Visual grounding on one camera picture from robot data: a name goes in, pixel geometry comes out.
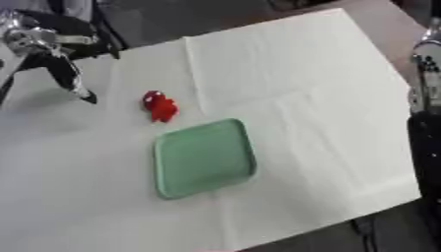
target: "plastic tray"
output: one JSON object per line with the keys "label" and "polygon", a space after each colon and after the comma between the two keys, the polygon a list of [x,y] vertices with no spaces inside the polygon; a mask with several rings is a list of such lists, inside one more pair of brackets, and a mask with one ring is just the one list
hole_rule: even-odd
{"label": "plastic tray", "polygon": [[159,137],[156,185],[164,199],[178,199],[243,182],[255,173],[245,127],[227,119]]}

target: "red stuffed toy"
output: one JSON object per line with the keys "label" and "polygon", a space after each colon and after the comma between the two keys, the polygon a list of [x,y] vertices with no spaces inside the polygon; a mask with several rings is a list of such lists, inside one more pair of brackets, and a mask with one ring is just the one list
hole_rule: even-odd
{"label": "red stuffed toy", "polygon": [[152,113],[152,121],[168,122],[178,111],[174,100],[159,91],[149,91],[143,97],[143,106]]}

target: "tray rim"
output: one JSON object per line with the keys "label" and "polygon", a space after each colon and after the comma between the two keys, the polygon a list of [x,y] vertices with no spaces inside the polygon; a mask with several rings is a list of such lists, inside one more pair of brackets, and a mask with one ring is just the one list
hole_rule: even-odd
{"label": "tray rim", "polygon": [[196,193],[192,193],[192,194],[187,194],[187,195],[180,195],[180,196],[175,196],[175,195],[171,195],[167,192],[167,190],[164,188],[163,186],[163,181],[164,181],[164,177],[163,177],[163,173],[159,172],[159,166],[161,165],[161,161],[160,161],[160,145],[163,142],[163,140],[165,138],[167,138],[170,135],[175,135],[177,133],[182,133],[185,131],[194,131],[197,130],[198,128],[205,128],[207,126],[211,126],[214,124],[219,124],[219,123],[224,123],[224,122],[233,122],[234,124],[237,125],[237,127],[239,128],[241,135],[242,135],[242,141],[244,142],[244,148],[246,149],[245,151],[248,153],[248,159],[250,162],[250,167],[249,167],[249,174],[245,177],[243,177],[242,179],[237,179],[236,181],[233,182],[229,182],[226,183],[224,186],[227,185],[234,185],[234,184],[238,184],[241,182],[245,182],[248,179],[250,179],[252,176],[255,175],[256,171],[257,171],[257,161],[256,161],[256,157],[254,155],[253,152],[253,148],[251,146],[251,142],[249,140],[248,137],[248,133],[246,131],[245,125],[242,121],[240,121],[239,119],[236,118],[225,118],[222,120],[218,120],[218,121],[214,121],[214,122],[209,122],[209,123],[205,123],[205,124],[201,124],[201,125],[195,125],[192,127],[188,127],[188,128],[184,128],[184,129],[180,129],[180,130],[176,130],[176,131],[171,131],[171,132],[167,132],[164,133],[162,135],[160,135],[159,137],[156,138],[155,142],[154,142],[154,178],[155,178],[155,187],[157,190],[158,195],[163,198],[164,200],[175,200],[175,199],[181,199],[181,198],[185,198],[188,196],[192,196],[195,194],[200,194],[203,192],[210,192],[210,191],[214,191],[217,189],[220,189],[224,186],[219,186],[219,187],[215,187],[215,188],[209,188],[207,190],[203,190],[200,192],[196,192]]}

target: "black wire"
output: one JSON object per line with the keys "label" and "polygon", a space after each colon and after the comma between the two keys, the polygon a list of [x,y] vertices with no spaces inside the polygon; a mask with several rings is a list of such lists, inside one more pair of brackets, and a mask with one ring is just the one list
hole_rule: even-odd
{"label": "black wire", "polygon": [[353,231],[361,237],[365,252],[378,252],[377,235],[375,227],[375,217],[352,220],[351,226]]}

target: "table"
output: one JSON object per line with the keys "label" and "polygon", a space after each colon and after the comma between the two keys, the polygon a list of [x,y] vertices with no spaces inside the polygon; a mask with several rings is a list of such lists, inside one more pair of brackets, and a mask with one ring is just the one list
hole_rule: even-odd
{"label": "table", "polygon": [[389,0],[340,0],[265,18],[247,18],[234,26],[241,27],[331,8],[345,9],[403,77],[414,81],[414,69],[409,62],[409,54],[421,39],[425,28]]}
{"label": "table", "polygon": [[[406,83],[342,10],[78,63],[97,106],[32,70],[0,114],[2,251],[241,249],[418,197]],[[150,124],[146,90],[180,115]],[[226,117],[245,123],[256,177],[160,200],[156,136]]]}

